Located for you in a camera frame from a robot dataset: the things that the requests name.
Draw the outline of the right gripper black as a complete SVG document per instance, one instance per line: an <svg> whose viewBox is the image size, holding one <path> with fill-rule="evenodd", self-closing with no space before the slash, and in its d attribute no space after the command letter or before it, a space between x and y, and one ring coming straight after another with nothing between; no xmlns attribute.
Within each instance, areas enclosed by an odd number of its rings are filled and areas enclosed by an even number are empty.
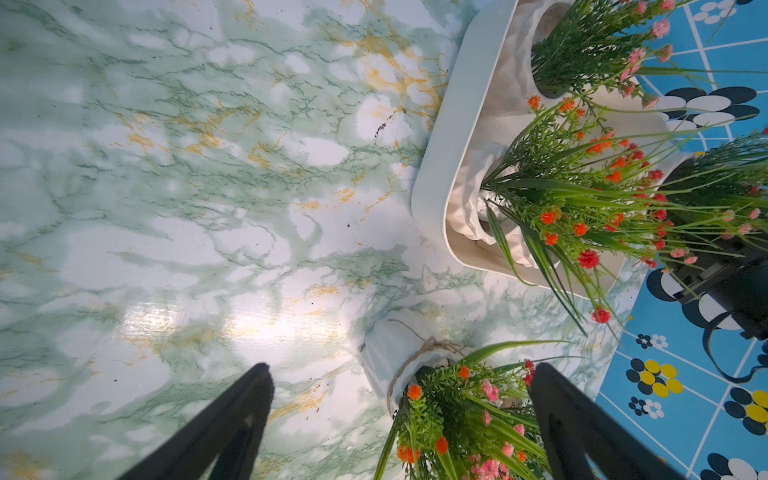
<svg viewBox="0 0 768 480"><path fill-rule="evenodd" d="M691 323L706 328L714 321L701 312L705 299L721 307L720 314L732 319L746 339L767 338L767 254L728 257L709 256L688 265L667 256L665 265L682 286L673 295Z"/></svg>

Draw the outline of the potted plant red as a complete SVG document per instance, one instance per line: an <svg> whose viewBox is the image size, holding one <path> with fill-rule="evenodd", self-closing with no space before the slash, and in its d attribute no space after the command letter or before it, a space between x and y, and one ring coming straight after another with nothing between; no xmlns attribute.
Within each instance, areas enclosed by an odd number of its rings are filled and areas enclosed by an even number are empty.
<svg viewBox="0 0 768 480"><path fill-rule="evenodd" d="M672 158L662 119L613 97L532 97L484 120L449 193L445 222L517 280L551 290L577 323L607 323L629 259L679 264L691 230L661 184Z"/></svg>

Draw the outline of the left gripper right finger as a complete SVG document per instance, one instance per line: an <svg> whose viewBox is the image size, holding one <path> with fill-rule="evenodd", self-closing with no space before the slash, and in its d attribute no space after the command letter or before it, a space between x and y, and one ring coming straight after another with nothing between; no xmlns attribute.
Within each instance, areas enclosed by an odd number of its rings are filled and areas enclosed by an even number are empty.
<svg viewBox="0 0 768 480"><path fill-rule="evenodd" d="M551 475L593 479L680 479L682 476L547 363L536 366L529 388Z"/></svg>

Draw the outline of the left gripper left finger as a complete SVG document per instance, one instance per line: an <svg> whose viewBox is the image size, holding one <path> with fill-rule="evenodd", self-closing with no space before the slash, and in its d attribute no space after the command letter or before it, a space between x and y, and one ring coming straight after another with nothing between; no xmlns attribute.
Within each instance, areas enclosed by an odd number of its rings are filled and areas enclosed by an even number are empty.
<svg viewBox="0 0 768 480"><path fill-rule="evenodd" d="M259 363L123 479L248 479L274 397L269 365Z"/></svg>

